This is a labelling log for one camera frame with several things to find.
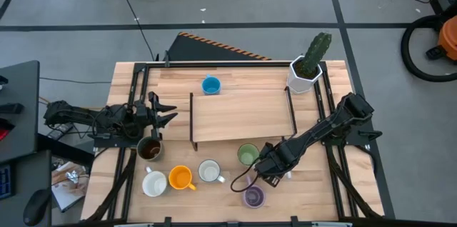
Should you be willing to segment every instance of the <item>purple cup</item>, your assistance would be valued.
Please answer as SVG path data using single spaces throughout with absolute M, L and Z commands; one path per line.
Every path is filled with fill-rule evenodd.
M 246 176 L 246 178 L 248 185 L 251 184 L 251 178 L 249 176 Z M 243 192 L 243 202 L 249 208 L 259 208 L 265 203 L 265 192 L 259 186 L 252 185 L 252 187 Z

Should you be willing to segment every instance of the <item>white mug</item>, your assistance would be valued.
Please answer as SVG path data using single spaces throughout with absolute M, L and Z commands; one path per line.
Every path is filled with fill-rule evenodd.
M 221 167 L 219 164 L 211 159 L 207 159 L 200 163 L 199 176 L 202 181 L 213 182 L 220 181 L 225 182 L 226 179 L 221 176 Z
M 146 167 L 148 174 L 143 179 L 143 192 L 150 197 L 157 197 L 163 194 L 168 186 L 165 174 L 159 171 L 152 171 Z

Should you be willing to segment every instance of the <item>brown cup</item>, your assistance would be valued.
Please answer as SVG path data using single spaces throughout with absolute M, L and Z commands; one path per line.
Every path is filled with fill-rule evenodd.
M 164 154 L 164 145 L 162 141 L 156 141 L 152 137 L 144 137 L 136 146 L 138 156 L 146 161 L 157 161 Z

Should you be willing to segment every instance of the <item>floor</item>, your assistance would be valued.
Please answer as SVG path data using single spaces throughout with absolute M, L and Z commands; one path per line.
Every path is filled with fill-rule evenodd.
M 399 54 L 407 23 L 433 13 L 414 0 L 130 0 L 152 51 L 164 54 L 180 31 L 272 59 L 294 59 L 320 31 L 333 34 L 326 59 L 348 62 L 354 89 L 375 108 L 373 126 L 396 218 L 457 222 L 457 82 L 432 84 L 406 72 Z M 110 81 L 117 61 L 151 60 L 125 0 L 0 0 L 0 66 L 37 59 L 41 76 Z M 411 54 L 430 73 L 436 43 L 428 29 Z M 40 95 L 79 106 L 103 106 L 108 84 L 40 81 Z M 49 130 L 40 125 L 41 133 Z M 77 145 L 88 141 L 66 137 Z M 76 221 L 78 210 L 54 223 Z

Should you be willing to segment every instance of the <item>wooden table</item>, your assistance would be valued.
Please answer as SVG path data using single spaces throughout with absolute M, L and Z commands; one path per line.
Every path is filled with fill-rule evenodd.
M 333 97 L 338 103 L 342 96 L 351 91 L 346 65 L 344 61 L 327 61 L 327 66 Z M 116 64 L 108 105 L 127 101 L 133 67 L 134 63 L 131 62 Z M 292 179 L 284 178 L 276 188 L 258 181 L 256 184 L 266 192 L 265 205 L 259 209 L 248 209 L 243 205 L 241 194 L 230 190 L 230 182 L 246 169 L 238 162 L 236 151 L 240 145 L 247 142 L 262 148 L 266 141 L 277 140 L 252 138 L 201 142 L 197 152 L 189 142 L 189 93 L 193 92 L 194 96 L 203 95 L 200 85 L 206 74 L 221 80 L 221 94 L 247 94 L 283 90 L 287 73 L 286 67 L 152 69 L 149 73 L 147 91 L 156 92 L 162 104 L 178 106 L 176 112 L 179 114 L 162 131 L 165 144 L 163 160 L 150 163 L 140 158 L 136 159 L 129 222 L 164 222 L 166 216 L 172 217 L 173 222 L 290 221 L 291 216 L 298 216 L 300 221 L 337 220 L 326 152 L 321 144 L 316 143 L 306 151 L 300 164 L 292 170 Z M 325 94 L 323 80 L 320 82 L 322 94 Z M 139 92 L 141 82 L 137 85 Z M 315 93 L 310 91 L 306 94 L 292 95 L 292 101 L 298 133 L 303 133 L 318 119 Z M 326 114 L 329 115 L 325 96 L 324 105 Z M 109 192 L 113 184 L 118 151 L 118 148 L 110 148 L 94 162 L 81 218 L 89 217 Z M 381 199 L 369 155 L 347 146 L 346 156 L 354 186 L 372 209 L 382 215 Z M 125 161 L 128 157 L 129 152 L 126 153 Z M 197 168 L 208 158 L 218 161 L 227 182 L 204 183 L 199 179 Z M 146 166 L 168 174 L 177 165 L 186 165 L 192 170 L 197 191 L 172 189 L 156 198 L 149 198 L 143 193 L 141 182 L 146 175 Z M 235 188 L 242 188 L 245 185 L 246 181 L 241 180 L 236 183 Z M 345 214 L 349 216 L 346 192 L 341 183 L 340 187 Z M 121 190 L 116 217 L 121 215 L 123 194 L 124 190 Z

